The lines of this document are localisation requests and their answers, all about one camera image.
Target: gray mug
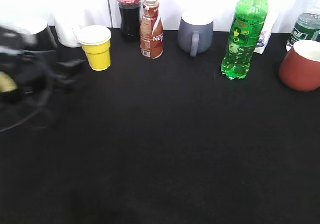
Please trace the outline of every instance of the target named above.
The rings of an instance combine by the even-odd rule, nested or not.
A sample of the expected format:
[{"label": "gray mug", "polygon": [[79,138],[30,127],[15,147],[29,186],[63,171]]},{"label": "gray mug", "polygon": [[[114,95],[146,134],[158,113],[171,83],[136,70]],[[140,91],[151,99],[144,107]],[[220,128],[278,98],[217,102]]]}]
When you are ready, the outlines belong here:
[{"label": "gray mug", "polygon": [[206,52],[214,36],[213,17],[198,11],[183,13],[178,33],[180,48],[191,57]]}]

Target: yellow cup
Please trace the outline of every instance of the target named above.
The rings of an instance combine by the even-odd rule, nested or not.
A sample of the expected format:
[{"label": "yellow cup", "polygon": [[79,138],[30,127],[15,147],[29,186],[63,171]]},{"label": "yellow cup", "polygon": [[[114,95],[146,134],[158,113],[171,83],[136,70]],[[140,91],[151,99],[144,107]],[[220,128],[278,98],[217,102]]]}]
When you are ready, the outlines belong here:
[{"label": "yellow cup", "polygon": [[80,30],[77,38],[93,70],[103,71],[111,66],[111,32],[107,27],[101,25],[85,27]]}]

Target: cup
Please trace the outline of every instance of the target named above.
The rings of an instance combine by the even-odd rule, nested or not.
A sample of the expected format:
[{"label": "cup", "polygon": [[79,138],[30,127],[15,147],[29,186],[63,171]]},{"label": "cup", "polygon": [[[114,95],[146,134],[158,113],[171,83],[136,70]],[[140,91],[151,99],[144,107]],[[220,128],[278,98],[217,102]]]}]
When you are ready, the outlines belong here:
[{"label": "cup", "polygon": [[296,91],[320,87],[320,43],[300,40],[284,58],[279,71],[282,82]]},{"label": "cup", "polygon": [[64,7],[56,10],[53,15],[59,42],[69,48],[81,47],[77,39],[78,32],[82,28],[94,24],[89,11],[77,6]]},{"label": "cup", "polygon": [[103,71],[111,66],[111,31],[101,25],[87,26],[80,30],[77,39],[82,44],[91,68]]},{"label": "cup", "polygon": [[214,18],[199,11],[187,11],[182,14],[178,44],[190,53],[191,57],[206,52],[212,44],[214,36]]},{"label": "cup", "polygon": [[57,43],[47,21],[43,18],[26,18],[13,24],[13,29],[22,35],[26,50],[56,50]]}]

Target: green soda bottle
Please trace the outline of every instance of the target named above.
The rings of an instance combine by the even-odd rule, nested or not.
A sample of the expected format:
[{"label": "green soda bottle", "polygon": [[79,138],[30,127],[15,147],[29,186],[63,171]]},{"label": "green soda bottle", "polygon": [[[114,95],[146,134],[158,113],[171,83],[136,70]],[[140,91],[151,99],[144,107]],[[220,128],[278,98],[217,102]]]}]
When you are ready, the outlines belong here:
[{"label": "green soda bottle", "polygon": [[240,0],[235,8],[228,49],[221,72],[228,79],[244,79],[262,32],[269,7],[268,0]]}]

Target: green label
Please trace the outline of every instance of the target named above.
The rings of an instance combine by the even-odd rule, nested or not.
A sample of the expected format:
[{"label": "green label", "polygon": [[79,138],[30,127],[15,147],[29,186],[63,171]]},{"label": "green label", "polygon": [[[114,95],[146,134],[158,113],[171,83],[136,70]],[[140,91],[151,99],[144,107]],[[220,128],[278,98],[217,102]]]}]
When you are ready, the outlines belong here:
[{"label": "green label", "polygon": [[242,47],[256,47],[265,24],[264,19],[245,19],[235,14],[229,40]]},{"label": "green label", "polygon": [[296,23],[292,33],[290,34],[289,42],[295,43],[299,40],[304,40],[304,39],[316,40],[319,36],[319,33],[320,33],[320,29],[310,29]]}]

